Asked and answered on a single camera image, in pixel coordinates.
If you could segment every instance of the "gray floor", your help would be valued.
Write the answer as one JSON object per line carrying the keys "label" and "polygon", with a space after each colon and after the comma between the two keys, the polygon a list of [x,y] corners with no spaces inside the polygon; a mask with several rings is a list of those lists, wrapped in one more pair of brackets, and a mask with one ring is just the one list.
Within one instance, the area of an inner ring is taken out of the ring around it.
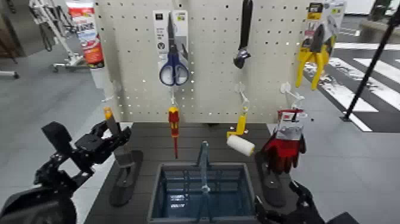
{"label": "gray floor", "polygon": [[[61,122],[76,139],[103,119],[102,91],[88,71],[51,72],[49,65],[64,57],[56,47],[20,58],[19,65],[0,60],[1,69],[21,74],[19,80],[0,79],[0,204],[13,192],[31,187],[35,170],[54,152],[40,131],[43,125]],[[349,211],[361,224],[400,223],[400,134],[362,133],[342,122],[341,112],[309,87],[304,82],[298,91],[306,97],[304,108],[314,121],[306,124],[308,151],[292,177],[312,190],[325,219]],[[76,192],[80,223],[112,163],[110,158],[97,166],[96,175]]]}

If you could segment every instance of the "black pole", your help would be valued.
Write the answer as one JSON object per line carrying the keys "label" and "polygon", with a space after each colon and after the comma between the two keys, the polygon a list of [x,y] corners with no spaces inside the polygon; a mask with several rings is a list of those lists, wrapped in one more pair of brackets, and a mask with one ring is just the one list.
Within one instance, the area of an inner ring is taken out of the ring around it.
{"label": "black pole", "polygon": [[357,103],[357,100],[361,96],[361,93],[364,90],[364,87],[366,86],[368,79],[370,78],[372,71],[375,68],[376,63],[378,62],[383,49],[385,48],[385,45],[387,44],[390,36],[393,33],[393,30],[395,29],[396,26],[398,26],[400,23],[400,5],[397,8],[397,11],[394,13],[394,15],[390,18],[389,22],[387,23],[388,27],[385,31],[385,34],[382,37],[382,40],[380,41],[379,47],[376,50],[374,57],[372,58],[371,64],[368,67],[367,71],[365,72],[365,76],[362,79],[360,85],[358,86],[357,92],[354,95],[353,100],[351,101],[350,107],[347,109],[346,114],[344,117],[341,117],[341,119],[345,122],[349,122],[350,119],[350,114],[353,112],[353,109],[355,107],[355,104]]}

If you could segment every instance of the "scissors packaging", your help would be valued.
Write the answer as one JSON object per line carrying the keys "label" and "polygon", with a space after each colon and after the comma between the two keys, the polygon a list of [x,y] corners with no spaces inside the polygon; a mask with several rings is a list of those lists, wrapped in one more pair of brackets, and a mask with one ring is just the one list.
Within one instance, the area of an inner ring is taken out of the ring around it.
{"label": "scissors packaging", "polygon": [[155,10],[153,11],[153,24],[155,44],[157,50],[157,74],[160,75],[163,67],[168,63],[168,53],[171,50],[171,35],[168,33],[168,24],[172,23],[173,40],[177,49],[180,64],[189,70],[189,34],[188,34],[188,12],[186,10]]}

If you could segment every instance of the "metal wrench head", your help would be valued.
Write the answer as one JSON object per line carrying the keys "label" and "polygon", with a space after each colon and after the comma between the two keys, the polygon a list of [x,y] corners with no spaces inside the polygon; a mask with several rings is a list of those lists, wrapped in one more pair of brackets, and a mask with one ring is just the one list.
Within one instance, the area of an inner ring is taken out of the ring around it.
{"label": "metal wrench head", "polygon": [[233,63],[239,69],[242,69],[245,65],[245,59],[251,57],[250,53],[246,48],[241,48],[237,53],[236,58],[233,59]]}

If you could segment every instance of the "blue scissors handle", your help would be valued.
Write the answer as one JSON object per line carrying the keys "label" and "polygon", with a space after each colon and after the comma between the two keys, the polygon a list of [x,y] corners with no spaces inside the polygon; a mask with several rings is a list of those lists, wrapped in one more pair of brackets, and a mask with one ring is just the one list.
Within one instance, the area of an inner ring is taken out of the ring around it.
{"label": "blue scissors handle", "polygon": [[160,70],[160,81],[167,86],[183,85],[189,79],[189,71],[179,60],[177,50],[168,53],[168,61]]}

